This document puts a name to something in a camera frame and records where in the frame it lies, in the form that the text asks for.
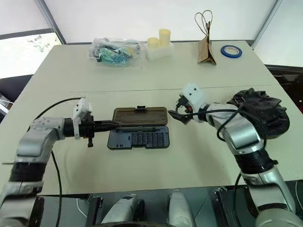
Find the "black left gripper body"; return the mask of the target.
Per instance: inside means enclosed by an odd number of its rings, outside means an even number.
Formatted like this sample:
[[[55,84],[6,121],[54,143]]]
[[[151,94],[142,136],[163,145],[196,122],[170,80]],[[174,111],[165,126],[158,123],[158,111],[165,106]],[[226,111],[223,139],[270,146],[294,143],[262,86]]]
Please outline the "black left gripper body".
[[[94,117],[88,113],[81,120],[81,124],[79,125],[79,133],[80,137],[88,139],[88,148],[93,147],[93,138],[95,136],[95,123]]]

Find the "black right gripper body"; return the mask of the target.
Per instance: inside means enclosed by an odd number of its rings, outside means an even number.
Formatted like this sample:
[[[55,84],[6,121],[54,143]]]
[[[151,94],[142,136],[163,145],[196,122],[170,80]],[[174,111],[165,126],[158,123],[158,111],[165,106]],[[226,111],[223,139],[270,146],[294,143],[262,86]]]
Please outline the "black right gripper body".
[[[184,107],[185,108],[185,113],[179,113],[178,109],[180,107]],[[186,97],[184,95],[179,95],[179,99],[177,101],[177,105],[176,105],[176,109],[175,109],[178,118],[180,119],[192,119],[192,116],[188,116],[188,114],[192,114],[193,113],[193,109],[191,107],[191,105],[189,104],[188,100],[186,99]]]

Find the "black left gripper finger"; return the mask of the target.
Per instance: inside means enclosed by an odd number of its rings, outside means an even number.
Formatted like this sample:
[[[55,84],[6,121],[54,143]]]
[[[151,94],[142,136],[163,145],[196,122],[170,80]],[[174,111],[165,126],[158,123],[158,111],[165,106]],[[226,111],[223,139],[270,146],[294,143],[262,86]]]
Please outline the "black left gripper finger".
[[[111,120],[100,120],[100,121],[94,121],[95,126],[119,126],[119,123],[116,123]]]
[[[96,125],[94,127],[94,132],[103,132],[115,130],[118,126],[116,125]]]

